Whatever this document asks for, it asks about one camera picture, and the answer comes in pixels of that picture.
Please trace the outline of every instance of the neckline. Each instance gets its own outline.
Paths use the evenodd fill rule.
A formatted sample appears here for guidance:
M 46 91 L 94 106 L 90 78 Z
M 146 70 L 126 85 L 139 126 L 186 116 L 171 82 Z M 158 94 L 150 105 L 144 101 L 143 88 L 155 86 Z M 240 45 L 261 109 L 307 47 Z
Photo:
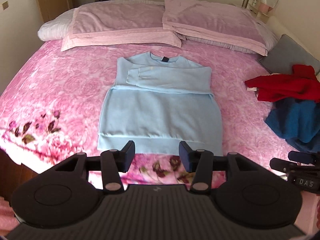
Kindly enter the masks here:
M 169 58 L 169 61 L 168 62 L 163 62 L 161 61 L 163 59 L 163 57 L 158 57 L 154 54 L 152 54 L 150 51 L 147 52 L 148 54 L 148 58 L 153 61 L 153 62 L 156 62 L 157 64 L 163 64 L 163 65 L 167 65 L 167 64 L 170 64 L 170 63 L 177 63 L 182 57 L 181 56 L 176 56 L 176 57 L 171 57 Z

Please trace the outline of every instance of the blue garment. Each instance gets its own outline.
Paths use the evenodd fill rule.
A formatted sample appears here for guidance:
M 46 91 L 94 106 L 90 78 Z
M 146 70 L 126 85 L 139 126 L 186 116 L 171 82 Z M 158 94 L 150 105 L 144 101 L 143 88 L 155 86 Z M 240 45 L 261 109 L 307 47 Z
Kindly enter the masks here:
M 135 141 L 137 153 L 178 155 L 179 142 L 222 155 L 221 113 L 210 90 L 211 68 L 150 52 L 119 58 L 100 114 L 98 149 Z
M 282 99 L 276 102 L 276 109 L 270 112 L 265 122 L 276 135 L 296 149 L 315 150 L 320 139 L 316 136 L 320 132 L 320 103 Z

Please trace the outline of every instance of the pink pillow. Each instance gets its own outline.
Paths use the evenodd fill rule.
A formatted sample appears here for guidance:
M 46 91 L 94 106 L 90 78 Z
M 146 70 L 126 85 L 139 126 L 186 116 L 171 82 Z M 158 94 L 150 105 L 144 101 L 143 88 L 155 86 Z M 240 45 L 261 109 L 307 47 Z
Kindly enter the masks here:
M 177 34 L 162 28 L 161 2 L 96 2 L 77 8 L 61 51 L 78 46 L 166 43 L 181 47 Z
M 164 0 L 163 28 L 253 50 L 267 48 L 250 12 L 233 5 L 197 0 Z

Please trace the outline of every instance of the ribbed black surface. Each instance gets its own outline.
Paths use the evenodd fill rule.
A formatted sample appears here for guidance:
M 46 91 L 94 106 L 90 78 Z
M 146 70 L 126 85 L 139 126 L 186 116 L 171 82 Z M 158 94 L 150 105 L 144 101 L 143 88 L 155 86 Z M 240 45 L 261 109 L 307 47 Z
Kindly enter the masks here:
M 181 186 L 131 185 L 108 195 L 98 210 L 75 225 L 59 229 L 19 225 L 8 240 L 289 240 L 295 226 L 256 230 L 222 216 L 209 197 Z

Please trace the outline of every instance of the bed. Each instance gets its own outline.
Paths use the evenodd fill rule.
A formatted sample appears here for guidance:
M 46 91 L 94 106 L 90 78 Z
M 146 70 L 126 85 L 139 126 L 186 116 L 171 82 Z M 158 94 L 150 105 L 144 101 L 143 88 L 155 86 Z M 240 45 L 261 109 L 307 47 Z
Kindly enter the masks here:
M 212 68 L 211 89 L 221 109 L 223 153 L 239 152 L 270 169 L 273 157 L 286 159 L 293 148 L 264 123 L 272 105 L 246 91 L 244 81 L 267 71 L 257 54 L 244 54 L 195 41 L 181 48 L 159 44 L 77 47 L 60 52 L 61 41 L 46 42 L 21 68 L 0 97 L 0 147 L 17 164 L 41 173 L 68 156 L 97 156 L 103 99 L 116 77 L 116 60 L 151 51 L 177 55 Z M 189 184 L 178 157 L 137 153 L 124 184 Z M 101 188 L 100 174 L 89 180 Z M 216 172 L 212 186 L 224 182 Z

